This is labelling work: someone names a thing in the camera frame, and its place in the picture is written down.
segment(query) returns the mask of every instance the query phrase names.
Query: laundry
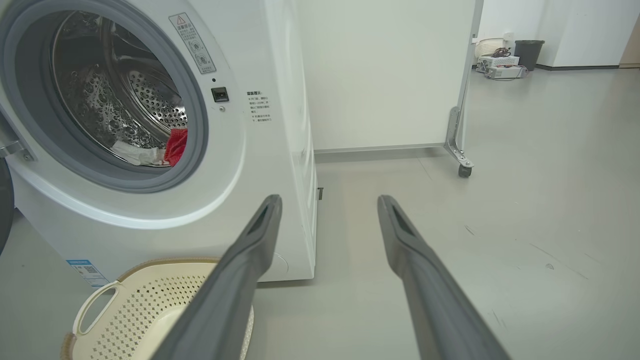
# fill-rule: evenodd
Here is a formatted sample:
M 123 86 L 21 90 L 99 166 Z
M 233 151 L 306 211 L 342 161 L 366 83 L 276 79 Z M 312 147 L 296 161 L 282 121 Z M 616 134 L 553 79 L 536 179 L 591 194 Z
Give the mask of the laundry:
M 187 129 L 171 129 L 171 136 L 166 142 L 166 151 L 164 152 L 164 160 L 169 165 L 175 166 L 180 161 L 184 149 L 187 147 Z
M 111 151 L 133 165 L 169 165 L 164 160 L 164 149 L 157 147 L 145 149 L 117 140 L 111 147 Z

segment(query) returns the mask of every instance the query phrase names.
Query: blue sticker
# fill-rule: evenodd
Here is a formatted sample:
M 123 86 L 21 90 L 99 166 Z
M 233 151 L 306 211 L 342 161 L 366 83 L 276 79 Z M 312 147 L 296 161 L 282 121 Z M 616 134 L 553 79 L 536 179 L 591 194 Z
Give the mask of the blue sticker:
M 94 288 L 101 288 L 109 281 L 88 260 L 67 260 L 73 268 Z

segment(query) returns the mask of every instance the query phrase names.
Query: trash can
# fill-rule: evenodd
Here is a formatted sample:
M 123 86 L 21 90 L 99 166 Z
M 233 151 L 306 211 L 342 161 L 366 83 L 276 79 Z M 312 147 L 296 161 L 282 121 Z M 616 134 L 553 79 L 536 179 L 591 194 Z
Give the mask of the trash can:
M 544 40 L 516 40 L 514 55 L 520 57 L 519 64 L 525 66 L 529 71 L 535 70 L 544 43 Z

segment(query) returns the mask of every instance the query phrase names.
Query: red cloth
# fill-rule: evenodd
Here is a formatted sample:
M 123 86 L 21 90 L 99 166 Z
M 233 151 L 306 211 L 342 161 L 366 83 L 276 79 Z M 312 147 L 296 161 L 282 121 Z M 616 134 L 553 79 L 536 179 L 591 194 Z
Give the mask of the red cloth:
M 164 160 L 175 166 L 180 161 L 184 148 L 187 147 L 187 129 L 171 129 L 171 136 L 166 142 Z

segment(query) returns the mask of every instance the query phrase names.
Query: baseboard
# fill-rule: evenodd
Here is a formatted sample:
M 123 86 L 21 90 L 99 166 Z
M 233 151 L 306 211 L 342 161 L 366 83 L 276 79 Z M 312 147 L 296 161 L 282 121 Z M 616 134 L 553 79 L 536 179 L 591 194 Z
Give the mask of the baseboard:
M 358 151 L 331 151 L 318 152 L 314 157 L 316 163 L 342 163 L 345 161 L 372 161 L 372 160 L 396 160 L 409 158 L 429 158 L 432 156 L 450 156 L 443 148 L 444 144 L 424 144 L 422 147 L 405 147 L 405 148 L 386 148 L 380 147 L 375 149 L 367 148 Z
M 606 66 L 546 66 L 536 64 L 536 67 L 539 69 L 547 70 L 547 71 L 562 71 L 562 70 L 602 70 L 602 69 L 618 69 L 619 65 L 606 65 Z

